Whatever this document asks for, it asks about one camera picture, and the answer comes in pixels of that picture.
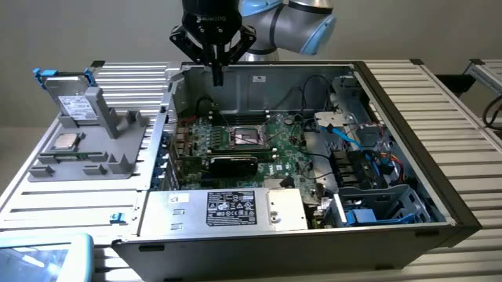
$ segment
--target cpu socket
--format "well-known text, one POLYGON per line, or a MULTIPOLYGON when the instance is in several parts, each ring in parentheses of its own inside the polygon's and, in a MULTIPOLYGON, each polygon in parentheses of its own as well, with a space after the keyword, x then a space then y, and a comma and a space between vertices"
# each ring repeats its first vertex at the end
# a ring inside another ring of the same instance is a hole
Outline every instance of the cpu socket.
POLYGON ((261 127, 231 127, 230 144, 231 145, 265 145, 266 136, 261 127))

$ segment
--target monitor screen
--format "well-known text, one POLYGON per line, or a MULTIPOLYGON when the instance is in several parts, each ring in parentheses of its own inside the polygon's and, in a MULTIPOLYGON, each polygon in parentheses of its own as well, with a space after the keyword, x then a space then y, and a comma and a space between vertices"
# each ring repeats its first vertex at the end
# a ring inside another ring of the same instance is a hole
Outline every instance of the monitor screen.
POLYGON ((0 249, 0 281, 58 281, 70 244, 0 249))

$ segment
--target metal rail table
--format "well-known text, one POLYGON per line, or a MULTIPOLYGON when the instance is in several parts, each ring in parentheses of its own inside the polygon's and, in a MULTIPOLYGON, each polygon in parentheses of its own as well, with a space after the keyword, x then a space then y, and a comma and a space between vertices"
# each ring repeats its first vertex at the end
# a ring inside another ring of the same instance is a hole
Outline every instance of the metal rail table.
MULTIPOLYGON (((502 145, 484 128, 476 115, 442 85, 423 65, 410 61, 366 61, 417 136, 484 225, 476 235, 450 249, 434 249, 402 270, 321 274, 263 278, 259 281, 501 281, 502 280, 502 145)), ((96 240, 95 281, 142 281, 107 244, 110 237, 134 228, 134 223, 112 226, 112 212, 134 213, 142 172, 150 169, 146 158, 150 136, 170 131, 156 122, 159 105, 167 93, 168 72, 179 64, 107 63, 96 76, 107 103, 123 109, 139 109, 151 116, 151 126, 130 180, 98 184, 90 182, 43 185, 27 183, 20 169, 0 197, 0 236, 75 233, 86 231, 96 240)), ((44 146, 43 136, 38 147, 44 146)))
POLYGON ((502 60, 470 60, 465 74, 485 84, 498 95, 502 95, 502 60))

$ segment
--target capacitor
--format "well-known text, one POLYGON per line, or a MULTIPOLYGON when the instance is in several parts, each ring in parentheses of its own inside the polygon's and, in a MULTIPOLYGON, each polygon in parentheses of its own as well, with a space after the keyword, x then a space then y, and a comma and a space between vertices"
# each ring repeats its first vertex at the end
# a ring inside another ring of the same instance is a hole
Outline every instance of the capacitor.
POLYGON ((287 125, 287 126, 291 126, 293 124, 294 124, 294 119, 293 118, 290 118, 290 117, 287 117, 286 119, 285 119, 285 124, 287 125))

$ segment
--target white label sticker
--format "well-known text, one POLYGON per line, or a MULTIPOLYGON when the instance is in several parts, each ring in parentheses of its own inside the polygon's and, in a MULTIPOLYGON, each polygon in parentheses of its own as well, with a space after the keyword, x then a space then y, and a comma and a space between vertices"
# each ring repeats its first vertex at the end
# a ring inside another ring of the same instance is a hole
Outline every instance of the white label sticker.
POLYGON ((170 203, 189 203, 190 193, 172 193, 170 194, 170 203))
POLYGON ((267 77, 265 75, 254 75, 253 82, 267 82, 267 77))
POLYGON ((95 110, 84 96, 59 96, 68 115, 75 120, 96 119, 95 110))

